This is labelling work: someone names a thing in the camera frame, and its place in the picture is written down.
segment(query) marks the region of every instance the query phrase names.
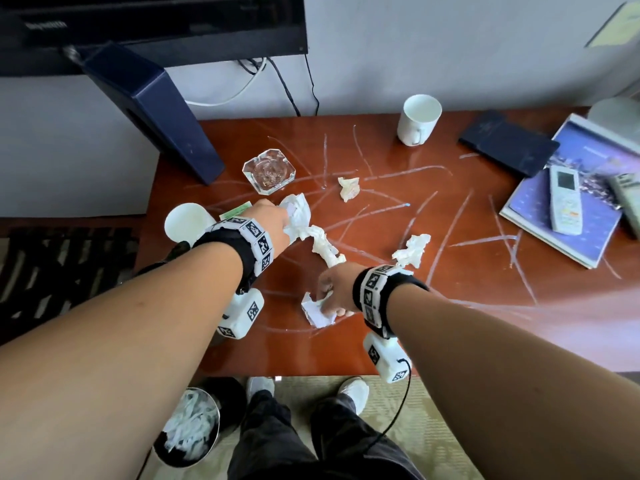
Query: pants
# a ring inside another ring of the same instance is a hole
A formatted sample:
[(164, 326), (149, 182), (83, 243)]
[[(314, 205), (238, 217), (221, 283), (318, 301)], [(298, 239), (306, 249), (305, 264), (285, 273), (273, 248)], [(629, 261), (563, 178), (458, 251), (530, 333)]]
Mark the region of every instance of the pants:
[[(345, 394), (320, 401), (311, 415), (311, 437), (321, 461), (372, 458), (395, 463), (404, 476), (424, 480), (409, 457), (386, 436), (366, 455), (362, 452), (378, 436), (355, 412), (355, 405)], [(227, 471), (228, 480), (241, 480), (258, 470), (315, 462), (291, 425), (291, 411), (277, 402), (268, 391), (256, 393), (247, 407)]]

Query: hand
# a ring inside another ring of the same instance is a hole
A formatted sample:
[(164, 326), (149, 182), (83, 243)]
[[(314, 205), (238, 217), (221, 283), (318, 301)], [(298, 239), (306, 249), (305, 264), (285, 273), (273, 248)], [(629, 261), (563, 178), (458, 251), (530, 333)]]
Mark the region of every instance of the hand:
[(286, 209), (277, 207), (273, 202), (263, 198), (240, 215), (257, 220), (258, 224), (269, 233), (271, 243), (273, 244), (274, 259), (287, 249), (289, 236), (283, 231), (284, 226), (289, 224), (289, 215)]
[(324, 298), (329, 291), (332, 295), (326, 299), (322, 305), (322, 313), (336, 313), (339, 316), (350, 317), (355, 312), (359, 312), (353, 302), (353, 283), (362, 270), (363, 266), (354, 262), (345, 262), (330, 267), (318, 278), (318, 290), (316, 300)]

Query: forearm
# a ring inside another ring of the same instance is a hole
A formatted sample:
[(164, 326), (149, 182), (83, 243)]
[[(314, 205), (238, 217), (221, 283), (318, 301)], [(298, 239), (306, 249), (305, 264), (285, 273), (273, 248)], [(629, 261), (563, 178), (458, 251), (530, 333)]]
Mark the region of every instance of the forearm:
[(0, 347), (0, 476), (131, 475), (241, 275), (231, 247), (199, 246)]
[(429, 394), (489, 479), (640, 471), (640, 388), (506, 322), (412, 285), (387, 316)]

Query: table surface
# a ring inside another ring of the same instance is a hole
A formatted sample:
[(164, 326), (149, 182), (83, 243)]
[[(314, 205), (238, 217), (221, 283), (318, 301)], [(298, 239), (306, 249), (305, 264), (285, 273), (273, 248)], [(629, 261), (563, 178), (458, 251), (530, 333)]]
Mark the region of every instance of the table surface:
[[(551, 135), (570, 112), (507, 113), (510, 120)], [(640, 370), (640, 244), (622, 224), (601, 265), (587, 270), (498, 217), (518, 178), (457, 143), (476, 114), (445, 112), (418, 147), (396, 138), (396, 114), (203, 121), (227, 170), (207, 187), (180, 164), (160, 158), (136, 265), (169, 252), (163, 224), (176, 205), (197, 202), (218, 218), (258, 200), (242, 165), (268, 148), (280, 148), (295, 166), (296, 179), (269, 199), (279, 203), (304, 192), (311, 224), (324, 227), (348, 260), (367, 266), (388, 262), (411, 234), (431, 234), (415, 275), (436, 292), (608, 369)], [(362, 191), (347, 203), (339, 196), (341, 175), (360, 177)], [(360, 315), (339, 317), (320, 330), (304, 317), (300, 301), (315, 290), (326, 268), (311, 247), (312, 239), (295, 242), (260, 276), (255, 286), (264, 295), (264, 309), (244, 339), (218, 340), (208, 349), (201, 364), (205, 373), (375, 373), (362, 347), (368, 329)]]

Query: blue speaker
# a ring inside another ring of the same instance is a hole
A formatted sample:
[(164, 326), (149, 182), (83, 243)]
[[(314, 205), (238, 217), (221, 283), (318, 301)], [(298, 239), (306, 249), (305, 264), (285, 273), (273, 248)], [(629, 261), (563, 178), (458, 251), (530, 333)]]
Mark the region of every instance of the blue speaker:
[(225, 170), (162, 67), (109, 42), (89, 56), (82, 69), (160, 152), (181, 158), (202, 183), (209, 185)]

